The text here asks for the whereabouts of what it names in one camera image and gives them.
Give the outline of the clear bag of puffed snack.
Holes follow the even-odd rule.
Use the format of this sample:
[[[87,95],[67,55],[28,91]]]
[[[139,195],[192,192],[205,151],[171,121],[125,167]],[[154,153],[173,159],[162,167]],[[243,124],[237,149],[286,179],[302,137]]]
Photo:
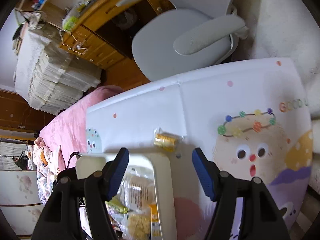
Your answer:
[[[144,213],[129,212],[121,222],[125,239],[149,239],[151,232],[150,216]]]

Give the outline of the clear bag of mixed nuts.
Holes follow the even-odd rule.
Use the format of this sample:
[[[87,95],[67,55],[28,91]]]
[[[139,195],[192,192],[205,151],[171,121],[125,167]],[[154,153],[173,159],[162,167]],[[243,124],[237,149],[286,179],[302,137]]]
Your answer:
[[[154,177],[149,170],[131,167],[124,175],[119,198],[128,209],[143,212],[156,202]]]

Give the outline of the yellow white oats snack bag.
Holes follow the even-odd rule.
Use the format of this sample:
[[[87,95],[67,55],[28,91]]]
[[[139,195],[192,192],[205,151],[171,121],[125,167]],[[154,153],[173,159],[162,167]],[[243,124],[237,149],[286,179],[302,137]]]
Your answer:
[[[150,239],[151,240],[162,240],[161,226],[159,222],[159,215],[156,204],[150,205],[151,213],[151,231]]]

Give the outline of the white plastic storage bin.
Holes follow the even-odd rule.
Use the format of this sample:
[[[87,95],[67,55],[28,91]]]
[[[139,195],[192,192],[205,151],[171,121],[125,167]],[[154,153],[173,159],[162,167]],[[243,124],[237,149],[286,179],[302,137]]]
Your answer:
[[[177,239],[169,158],[131,153],[118,192],[106,207],[125,239]]]

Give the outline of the cartoon printed play mat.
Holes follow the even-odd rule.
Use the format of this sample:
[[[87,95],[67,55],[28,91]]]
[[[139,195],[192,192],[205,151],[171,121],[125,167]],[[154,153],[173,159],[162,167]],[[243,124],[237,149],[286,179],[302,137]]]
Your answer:
[[[157,152],[157,130],[181,137],[177,151],[168,153],[178,239],[201,239],[214,212],[191,160],[196,147],[236,178],[260,177],[290,228],[311,173],[308,106],[289,58],[202,68],[89,107],[88,151]]]

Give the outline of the small gold wrapped snack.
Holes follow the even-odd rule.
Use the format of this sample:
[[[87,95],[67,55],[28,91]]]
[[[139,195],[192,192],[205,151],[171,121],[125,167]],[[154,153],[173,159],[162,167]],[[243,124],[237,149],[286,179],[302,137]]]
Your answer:
[[[153,135],[153,145],[167,152],[175,152],[184,137],[163,131],[161,128],[155,130]]]

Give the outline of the white lace covered furniture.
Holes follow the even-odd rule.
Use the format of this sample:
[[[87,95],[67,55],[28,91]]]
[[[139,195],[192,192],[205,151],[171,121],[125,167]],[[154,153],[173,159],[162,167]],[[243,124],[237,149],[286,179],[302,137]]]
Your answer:
[[[101,69],[59,48],[60,33],[27,28],[14,72],[15,91],[35,110],[58,115],[100,83]]]

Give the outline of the wooden desk with drawers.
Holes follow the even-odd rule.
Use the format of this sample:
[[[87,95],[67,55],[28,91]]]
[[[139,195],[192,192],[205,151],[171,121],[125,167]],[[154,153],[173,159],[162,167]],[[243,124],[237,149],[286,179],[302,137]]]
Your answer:
[[[163,12],[174,8],[167,0],[97,0],[80,16],[75,27],[61,37],[60,48],[107,69],[122,59],[132,59],[136,33]]]

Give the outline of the green tissue pack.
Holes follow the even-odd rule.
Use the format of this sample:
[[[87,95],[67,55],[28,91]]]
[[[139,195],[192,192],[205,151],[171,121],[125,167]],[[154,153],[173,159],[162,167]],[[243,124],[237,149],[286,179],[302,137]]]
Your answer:
[[[72,29],[75,27],[75,25],[77,24],[79,18],[77,16],[66,16],[63,20],[62,20],[62,28],[64,31],[72,31]]]

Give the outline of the grey office chair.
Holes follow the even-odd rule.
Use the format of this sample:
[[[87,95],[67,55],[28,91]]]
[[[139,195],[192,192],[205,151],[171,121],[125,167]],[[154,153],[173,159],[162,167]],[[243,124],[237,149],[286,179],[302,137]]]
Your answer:
[[[233,0],[168,1],[175,8],[147,23],[132,41],[134,61],[150,81],[219,64],[248,36]]]

